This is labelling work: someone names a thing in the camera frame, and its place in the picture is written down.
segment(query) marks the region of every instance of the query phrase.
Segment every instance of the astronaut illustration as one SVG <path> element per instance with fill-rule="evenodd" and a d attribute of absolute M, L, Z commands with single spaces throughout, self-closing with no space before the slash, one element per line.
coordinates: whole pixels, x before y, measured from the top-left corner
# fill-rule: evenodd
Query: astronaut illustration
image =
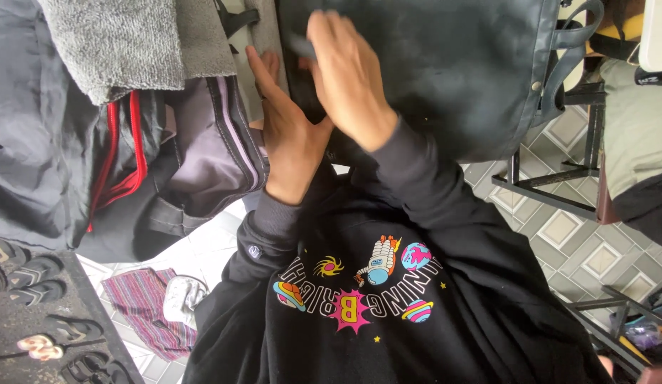
<path fill-rule="evenodd" d="M 369 265 L 363 267 L 355 275 L 355 281 L 364 286 L 364 279 L 361 277 L 366 274 L 366 278 L 371 285 L 383 284 L 387 277 L 392 275 L 395 269 L 395 252 L 400 247 L 400 240 L 395 240 L 392 236 L 381 236 L 374 245 L 373 253 L 369 259 Z"/>

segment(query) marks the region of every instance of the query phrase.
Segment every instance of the person's left hand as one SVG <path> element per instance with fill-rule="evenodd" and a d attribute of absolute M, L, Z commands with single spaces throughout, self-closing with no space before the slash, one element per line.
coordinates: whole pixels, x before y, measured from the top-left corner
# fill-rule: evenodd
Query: person's left hand
<path fill-rule="evenodd" d="M 253 47 L 245 52 L 263 98 L 263 136 L 270 165 L 265 189 L 284 204 L 298 205 L 323 158 L 333 122 L 327 116 L 317 125 L 310 123 L 279 88 L 279 58 L 274 52 L 267 51 L 261 58 Z"/>

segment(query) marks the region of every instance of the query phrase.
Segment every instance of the hand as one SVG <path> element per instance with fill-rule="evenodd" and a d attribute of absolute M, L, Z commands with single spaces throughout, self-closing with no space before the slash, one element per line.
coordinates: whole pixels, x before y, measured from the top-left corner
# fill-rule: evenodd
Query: hand
<path fill-rule="evenodd" d="M 321 105 L 364 150 L 377 150 L 395 130 L 397 113 L 383 94 L 376 52 L 352 22 L 335 11 L 314 11 L 307 38 L 317 54 L 317 62 L 308 66 Z"/>
<path fill-rule="evenodd" d="M 263 136 L 270 165 L 265 189 L 284 204 L 298 205 L 323 158 L 333 122 L 326 117 L 313 125 L 279 88 L 279 58 L 275 53 L 267 51 L 260 58 L 253 47 L 246 47 L 245 52 L 263 98 Z"/>

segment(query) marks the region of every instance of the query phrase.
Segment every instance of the striped cloth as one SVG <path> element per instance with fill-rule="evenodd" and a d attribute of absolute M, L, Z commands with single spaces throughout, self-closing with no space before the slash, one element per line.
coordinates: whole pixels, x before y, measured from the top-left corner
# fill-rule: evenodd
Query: striped cloth
<path fill-rule="evenodd" d="M 174 269 L 137 269 L 102 282 L 105 293 L 141 340 L 161 359 L 171 362 L 188 356 L 196 331 L 182 322 L 165 320 L 162 311 L 167 283 Z"/>

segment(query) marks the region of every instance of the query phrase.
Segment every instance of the person's right hand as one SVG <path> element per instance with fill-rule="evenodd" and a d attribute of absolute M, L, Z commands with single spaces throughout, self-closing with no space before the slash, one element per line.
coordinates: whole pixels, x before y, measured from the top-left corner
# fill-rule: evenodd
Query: person's right hand
<path fill-rule="evenodd" d="M 376 52 L 352 22 L 335 11 L 314 11 L 307 38 L 317 55 L 309 70 L 322 107 L 364 150 L 379 149 L 395 130 L 397 113 L 383 94 Z"/>

